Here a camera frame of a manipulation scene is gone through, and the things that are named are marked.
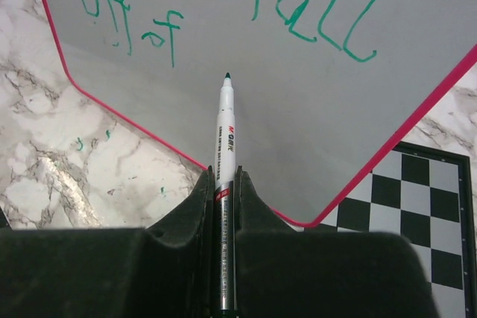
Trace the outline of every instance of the pink whiteboard edge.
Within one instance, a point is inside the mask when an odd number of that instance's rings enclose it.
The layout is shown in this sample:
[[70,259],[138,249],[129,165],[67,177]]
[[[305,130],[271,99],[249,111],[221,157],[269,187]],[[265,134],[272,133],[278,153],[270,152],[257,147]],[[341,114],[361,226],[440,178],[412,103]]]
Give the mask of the pink whiteboard edge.
[[[53,23],[53,17],[51,16],[50,9],[48,6],[47,0],[42,0],[43,6],[45,7],[46,16],[50,24],[51,32],[53,33],[54,42],[57,46],[58,54],[60,55],[61,64],[63,70],[70,80],[72,85],[83,95],[87,96],[97,104],[108,109],[119,118],[124,119],[129,124],[132,124],[137,129],[141,130],[143,133],[147,134],[151,138],[157,140],[159,143],[165,145],[167,148],[173,150],[175,153],[179,154],[183,158],[194,163],[202,169],[207,169],[207,166],[199,163],[197,160],[188,156],[181,150],[174,147],[172,144],[164,141],[160,137],[156,136],[152,132],[146,130],[144,127],[141,127],[139,124],[130,120],[128,117],[122,115],[112,107],[108,106],[101,100],[95,98],[88,92],[84,91],[79,85],[76,84],[72,76],[69,73],[68,66],[66,65],[66,60],[63,55],[63,50],[61,48],[60,40],[58,38],[56,29]],[[388,154],[393,148],[399,143],[399,141],[412,129],[416,123],[426,115],[426,113],[461,79],[462,76],[466,74],[467,71],[477,62],[477,45],[469,51],[469,53],[459,62],[459,64],[443,79],[443,81],[431,92],[431,94],[421,103],[421,105],[416,108],[416,110],[411,114],[411,116],[405,120],[405,122],[399,127],[399,129],[384,143],[384,145],[376,152],[376,154],[369,160],[368,163],[351,179],[351,181],[340,191],[335,199],[319,214],[313,221],[309,223],[301,223],[296,220],[293,220],[276,209],[273,209],[275,213],[280,216],[283,220],[289,222],[292,225],[302,226],[302,227],[315,227],[318,225],[363,179],[368,175],[371,170],[379,163],[381,160]]]

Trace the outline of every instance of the white marble table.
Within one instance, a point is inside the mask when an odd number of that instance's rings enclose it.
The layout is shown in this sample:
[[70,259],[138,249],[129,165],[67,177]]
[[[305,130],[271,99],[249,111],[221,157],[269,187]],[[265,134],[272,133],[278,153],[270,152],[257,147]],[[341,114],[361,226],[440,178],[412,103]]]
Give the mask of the white marble table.
[[[170,212],[198,168],[73,88],[41,0],[0,9],[0,207],[11,226],[149,226]],[[405,140],[469,156],[476,177],[476,136],[474,67]]]

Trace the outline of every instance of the whiteboard surface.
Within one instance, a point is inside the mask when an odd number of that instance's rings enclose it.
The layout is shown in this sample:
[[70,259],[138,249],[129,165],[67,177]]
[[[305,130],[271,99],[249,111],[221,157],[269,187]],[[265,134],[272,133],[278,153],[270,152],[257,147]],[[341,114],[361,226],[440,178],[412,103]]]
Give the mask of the whiteboard surface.
[[79,87],[204,165],[229,72],[237,163],[300,222],[477,39],[477,0],[47,1]]

